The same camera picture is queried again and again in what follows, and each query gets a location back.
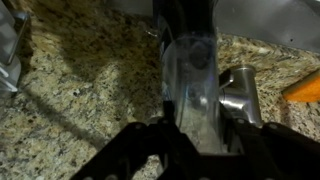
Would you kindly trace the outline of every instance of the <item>kitchen counter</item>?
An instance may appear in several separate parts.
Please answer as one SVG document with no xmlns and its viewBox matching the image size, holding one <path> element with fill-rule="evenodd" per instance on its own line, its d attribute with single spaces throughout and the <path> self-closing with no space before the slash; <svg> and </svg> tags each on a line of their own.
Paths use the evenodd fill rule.
<svg viewBox="0 0 320 180">
<path fill-rule="evenodd" d="M 0 104 L 0 179 L 68 179 L 128 122 L 161 115 L 157 40 L 144 18 L 98 0 L 13 0 L 31 14 L 19 92 Z M 320 103 L 280 92 L 320 67 L 320 56 L 219 35 L 219 68 L 257 69 L 262 118 L 320 141 Z M 151 158 L 136 179 L 156 176 Z"/>
</svg>

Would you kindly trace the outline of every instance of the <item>speckled granite surface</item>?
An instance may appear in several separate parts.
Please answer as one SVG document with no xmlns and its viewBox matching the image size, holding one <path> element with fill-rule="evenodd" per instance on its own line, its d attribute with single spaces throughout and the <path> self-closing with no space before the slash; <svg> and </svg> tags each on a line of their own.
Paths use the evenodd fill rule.
<svg viewBox="0 0 320 180">
<path fill-rule="evenodd" d="M 0 179 L 68 179 L 120 129 L 161 114 L 157 41 L 146 23 L 98 0 L 12 0 L 31 14 L 19 93 L 1 102 Z M 320 56 L 220 35 L 219 66 L 257 68 L 264 121 L 320 141 L 319 103 L 281 98 Z M 152 159 L 136 179 L 153 179 Z"/>
</svg>

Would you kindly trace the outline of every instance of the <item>granite countertop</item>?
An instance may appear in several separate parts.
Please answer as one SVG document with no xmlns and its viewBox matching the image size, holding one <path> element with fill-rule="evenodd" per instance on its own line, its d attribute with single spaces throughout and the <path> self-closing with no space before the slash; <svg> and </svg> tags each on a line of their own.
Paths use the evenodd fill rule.
<svg viewBox="0 0 320 180">
<path fill-rule="evenodd" d="M 161 115 L 158 46 L 145 19 L 100 0 L 12 0 L 31 14 L 19 92 L 1 102 L 0 179 L 68 179 L 128 122 Z M 320 104 L 281 91 L 320 67 L 320 56 L 219 35 L 219 68 L 251 64 L 264 121 L 320 141 Z M 154 179 L 151 158 L 135 179 Z"/>
</svg>

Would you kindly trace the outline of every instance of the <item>orange object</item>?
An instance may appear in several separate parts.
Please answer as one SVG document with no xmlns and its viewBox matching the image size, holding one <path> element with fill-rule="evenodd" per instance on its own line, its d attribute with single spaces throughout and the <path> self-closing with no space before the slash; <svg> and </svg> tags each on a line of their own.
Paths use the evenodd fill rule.
<svg viewBox="0 0 320 180">
<path fill-rule="evenodd" d="M 315 102 L 320 100 L 320 70 L 317 70 L 301 81 L 283 91 L 288 101 Z"/>
</svg>

